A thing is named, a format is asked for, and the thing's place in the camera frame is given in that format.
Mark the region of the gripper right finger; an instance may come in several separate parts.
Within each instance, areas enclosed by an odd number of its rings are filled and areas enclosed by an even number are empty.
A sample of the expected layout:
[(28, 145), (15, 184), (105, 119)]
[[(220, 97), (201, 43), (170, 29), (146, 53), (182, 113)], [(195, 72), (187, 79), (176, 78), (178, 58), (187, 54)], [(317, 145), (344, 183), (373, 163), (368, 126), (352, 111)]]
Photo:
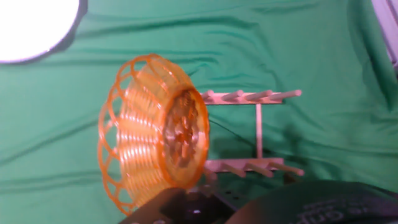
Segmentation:
[(222, 224), (236, 210), (237, 206), (218, 193), (207, 197), (199, 192), (176, 196), (160, 208), (174, 224)]

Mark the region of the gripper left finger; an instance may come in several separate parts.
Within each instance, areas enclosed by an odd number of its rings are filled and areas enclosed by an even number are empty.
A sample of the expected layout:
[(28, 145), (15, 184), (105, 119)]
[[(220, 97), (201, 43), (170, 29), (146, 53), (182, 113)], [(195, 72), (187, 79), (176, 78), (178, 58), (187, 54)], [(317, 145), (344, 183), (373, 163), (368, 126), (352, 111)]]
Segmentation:
[(164, 210), (174, 208), (178, 211), (178, 203), (185, 199), (186, 191), (180, 188), (169, 188), (161, 191), (153, 199), (132, 212), (119, 224), (173, 224), (175, 219)]

